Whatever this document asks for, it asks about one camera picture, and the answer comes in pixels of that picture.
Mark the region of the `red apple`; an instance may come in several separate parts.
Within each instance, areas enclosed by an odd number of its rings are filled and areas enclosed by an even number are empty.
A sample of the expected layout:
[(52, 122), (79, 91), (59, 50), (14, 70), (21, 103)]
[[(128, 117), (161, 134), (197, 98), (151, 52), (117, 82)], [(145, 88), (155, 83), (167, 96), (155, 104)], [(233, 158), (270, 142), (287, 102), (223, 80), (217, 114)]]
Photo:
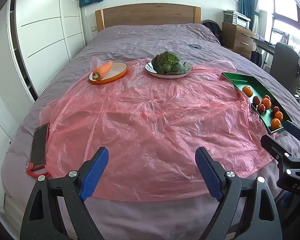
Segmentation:
[(266, 110), (267, 110), (267, 109), (266, 109), (265, 105), (262, 104), (262, 103), (259, 104), (259, 105), (257, 106), (257, 111), (258, 111), (258, 113), (260, 113), (260, 114), (263, 114)]
[(260, 98), (258, 96), (253, 97), (253, 105), (258, 106), (260, 104)]
[(279, 110), (280, 110), (279, 107), (275, 106), (275, 107), (273, 108), (273, 113), (275, 114), (275, 113), (278, 112)]
[(269, 95), (264, 95), (263, 98), (267, 98), (267, 99), (271, 100)]

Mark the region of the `large orange front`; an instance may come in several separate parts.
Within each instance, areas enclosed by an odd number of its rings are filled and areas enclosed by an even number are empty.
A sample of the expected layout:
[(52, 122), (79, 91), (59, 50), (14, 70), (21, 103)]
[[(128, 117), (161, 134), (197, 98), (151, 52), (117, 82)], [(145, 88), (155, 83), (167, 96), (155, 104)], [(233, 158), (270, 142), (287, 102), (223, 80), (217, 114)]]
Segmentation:
[(252, 90), (252, 88), (251, 87), (249, 87), (249, 86), (244, 86), (243, 88), (242, 88), (242, 91), (244, 92), (244, 94), (247, 96), (247, 97), (252, 97), (253, 96), (253, 90)]

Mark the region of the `grey office chair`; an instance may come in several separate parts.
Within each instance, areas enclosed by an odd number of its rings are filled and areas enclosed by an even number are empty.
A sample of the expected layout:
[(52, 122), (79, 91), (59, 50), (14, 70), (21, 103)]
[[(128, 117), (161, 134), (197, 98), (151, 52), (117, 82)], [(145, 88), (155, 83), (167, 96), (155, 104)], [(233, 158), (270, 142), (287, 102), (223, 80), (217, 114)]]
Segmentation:
[(269, 74), (295, 96), (300, 89), (300, 54), (291, 46), (278, 42)]

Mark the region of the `black smartphone red case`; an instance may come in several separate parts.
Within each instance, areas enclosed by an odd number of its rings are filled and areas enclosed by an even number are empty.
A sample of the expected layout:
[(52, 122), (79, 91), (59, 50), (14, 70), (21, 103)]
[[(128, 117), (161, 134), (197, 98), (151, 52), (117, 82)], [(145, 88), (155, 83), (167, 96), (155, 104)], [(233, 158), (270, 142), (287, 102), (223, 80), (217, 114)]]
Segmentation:
[(44, 124), (35, 129), (31, 147), (30, 162), (28, 165), (29, 170), (35, 171), (44, 168), (46, 142), (49, 137), (50, 124)]

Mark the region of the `dark blue tote bag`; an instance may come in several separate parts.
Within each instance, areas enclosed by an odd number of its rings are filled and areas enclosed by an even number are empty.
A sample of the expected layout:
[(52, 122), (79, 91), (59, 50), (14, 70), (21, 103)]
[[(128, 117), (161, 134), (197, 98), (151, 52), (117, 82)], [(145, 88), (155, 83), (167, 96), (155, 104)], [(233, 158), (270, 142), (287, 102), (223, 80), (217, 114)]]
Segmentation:
[(263, 58), (262, 58), (262, 49), (257, 47), (256, 50), (251, 52), (250, 61), (256, 64), (258, 67), (262, 67)]

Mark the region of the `desk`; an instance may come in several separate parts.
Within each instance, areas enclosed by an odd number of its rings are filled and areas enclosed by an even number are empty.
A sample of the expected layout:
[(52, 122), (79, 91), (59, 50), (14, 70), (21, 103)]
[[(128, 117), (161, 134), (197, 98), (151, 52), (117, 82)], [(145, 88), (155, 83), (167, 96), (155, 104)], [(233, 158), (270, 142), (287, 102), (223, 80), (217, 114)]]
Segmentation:
[(264, 69), (267, 65), (269, 55), (271, 55), (271, 56), (274, 55), (275, 45), (265, 41), (262, 37), (259, 37), (259, 36), (251, 36), (251, 39), (253, 40), (253, 42), (255, 44), (254, 50), (256, 50), (257, 47), (260, 47), (262, 49), (263, 63), (262, 63), (262, 67), (260, 67), (260, 68)]

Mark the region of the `pink plastic sheet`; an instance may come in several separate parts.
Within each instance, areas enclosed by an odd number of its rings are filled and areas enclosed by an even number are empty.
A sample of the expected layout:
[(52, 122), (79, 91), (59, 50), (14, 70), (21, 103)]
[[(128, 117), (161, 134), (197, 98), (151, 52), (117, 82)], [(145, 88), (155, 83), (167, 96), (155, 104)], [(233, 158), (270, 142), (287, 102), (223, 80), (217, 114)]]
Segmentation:
[(236, 71), (232, 63), (196, 64), (188, 76), (164, 80), (146, 72), (147, 62), (128, 62), (124, 77), (104, 85), (84, 75), (41, 110), (40, 123), (50, 125), (46, 168), (53, 177), (105, 147), (109, 161), (93, 196), (154, 202), (207, 193), (194, 159), (199, 147), (242, 178), (272, 161), (260, 143), (264, 124), (222, 76)]

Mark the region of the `wooden drawer chest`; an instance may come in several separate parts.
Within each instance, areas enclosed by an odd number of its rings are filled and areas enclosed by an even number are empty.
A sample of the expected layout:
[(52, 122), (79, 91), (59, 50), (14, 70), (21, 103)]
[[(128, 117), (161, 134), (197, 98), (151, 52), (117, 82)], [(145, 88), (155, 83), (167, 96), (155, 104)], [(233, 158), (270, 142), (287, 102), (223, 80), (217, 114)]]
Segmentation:
[(255, 37), (255, 33), (249, 29), (232, 23), (222, 23), (222, 46), (246, 59), (251, 58), (254, 44), (253, 37)]

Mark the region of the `black backpack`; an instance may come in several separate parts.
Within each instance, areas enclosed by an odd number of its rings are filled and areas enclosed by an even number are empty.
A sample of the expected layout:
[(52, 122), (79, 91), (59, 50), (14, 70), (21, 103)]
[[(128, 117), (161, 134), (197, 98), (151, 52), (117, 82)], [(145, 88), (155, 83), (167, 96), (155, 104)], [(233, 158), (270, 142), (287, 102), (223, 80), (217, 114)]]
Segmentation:
[(219, 25), (213, 20), (204, 20), (203, 25), (210, 29), (210, 31), (215, 35), (220, 44), (222, 44), (222, 30)]

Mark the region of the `small dark object on bed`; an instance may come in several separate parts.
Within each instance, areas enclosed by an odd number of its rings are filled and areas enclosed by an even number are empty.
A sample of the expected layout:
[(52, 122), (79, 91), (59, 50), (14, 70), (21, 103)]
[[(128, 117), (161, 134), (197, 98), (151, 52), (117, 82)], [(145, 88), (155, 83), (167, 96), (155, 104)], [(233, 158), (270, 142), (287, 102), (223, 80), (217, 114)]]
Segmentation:
[(195, 49), (201, 49), (202, 48), (202, 46), (198, 45), (198, 44), (189, 44), (189, 47), (190, 48), (195, 48)]

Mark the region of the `white printer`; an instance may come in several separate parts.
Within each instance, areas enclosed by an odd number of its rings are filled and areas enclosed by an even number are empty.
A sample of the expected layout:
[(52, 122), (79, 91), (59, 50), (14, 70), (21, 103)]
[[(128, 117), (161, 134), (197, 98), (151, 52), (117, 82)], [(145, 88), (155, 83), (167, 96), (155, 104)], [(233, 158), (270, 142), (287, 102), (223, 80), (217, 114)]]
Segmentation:
[(249, 29), (251, 19), (247, 16), (234, 11), (234, 10), (224, 10), (224, 22), (239, 25), (245, 29)]

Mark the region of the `white enamel plate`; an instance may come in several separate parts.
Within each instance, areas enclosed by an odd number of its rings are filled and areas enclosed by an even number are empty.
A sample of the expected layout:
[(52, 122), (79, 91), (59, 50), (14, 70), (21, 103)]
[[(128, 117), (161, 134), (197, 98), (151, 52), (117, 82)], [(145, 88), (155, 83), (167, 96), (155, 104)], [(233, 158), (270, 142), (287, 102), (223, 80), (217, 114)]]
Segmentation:
[(183, 62), (183, 65), (186, 67), (186, 72), (185, 74), (177, 74), (177, 75), (161, 75), (161, 74), (158, 74), (154, 69), (153, 69), (153, 66), (152, 66), (152, 63), (151, 62), (148, 62), (146, 65), (145, 65), (145, 70), (151, 74), (152, 76), (154, 77), (157, 77), (157, 78), (160, 78), (160, 79), (179, 79), (179, 78), (182, 78), (182, 77), (186, 77), (187, 75), (190, 74), (190, 72), (193, 70), (193, 66), (187, 62)]

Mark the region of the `carrot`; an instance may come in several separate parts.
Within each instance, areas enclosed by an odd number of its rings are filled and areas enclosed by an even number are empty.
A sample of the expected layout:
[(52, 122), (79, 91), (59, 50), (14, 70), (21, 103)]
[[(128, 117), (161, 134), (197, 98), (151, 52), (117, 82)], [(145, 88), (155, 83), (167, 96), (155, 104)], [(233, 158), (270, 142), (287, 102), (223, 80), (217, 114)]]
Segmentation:
[(111, 70), (113, 62), (107, 62), (106, 64), (95, 68), (92, 72), (92, 79), (95, 81), (102, 80)]

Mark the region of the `orange oval dish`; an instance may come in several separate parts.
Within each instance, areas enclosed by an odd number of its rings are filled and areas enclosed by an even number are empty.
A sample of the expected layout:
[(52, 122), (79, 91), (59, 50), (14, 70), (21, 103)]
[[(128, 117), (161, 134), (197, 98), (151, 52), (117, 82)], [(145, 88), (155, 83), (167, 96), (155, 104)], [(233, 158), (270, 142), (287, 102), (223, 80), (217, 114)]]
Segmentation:
[(113, 82), (117, 79), (122, 78), (128, 70), (128, 66), (126, 63), (113, 62), (113, 66), (112, 66), (110, 72), (102, 80), (99, 80), (99, 81), (93, 80), (92, 79), (93, 70), (104, 64), (106, 64), (106, 63), (100, 63), (100, 62), (97, 62), (96, 60), (91, 61), (91, 63), (90, 63), (91, 73), (89, 74), (89, 81), (91, 83), (96, 84), (96, 85), (101, 85), (101, 84)]

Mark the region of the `white sliding wardrobe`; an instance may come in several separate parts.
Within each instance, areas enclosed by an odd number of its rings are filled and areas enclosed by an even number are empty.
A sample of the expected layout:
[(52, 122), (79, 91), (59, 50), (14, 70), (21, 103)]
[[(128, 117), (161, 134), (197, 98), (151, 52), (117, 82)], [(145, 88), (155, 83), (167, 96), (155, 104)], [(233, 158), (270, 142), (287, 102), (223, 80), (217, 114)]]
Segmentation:
[(37, 99), (85, 47), (79, 0), (15, 0), (18, 49)]

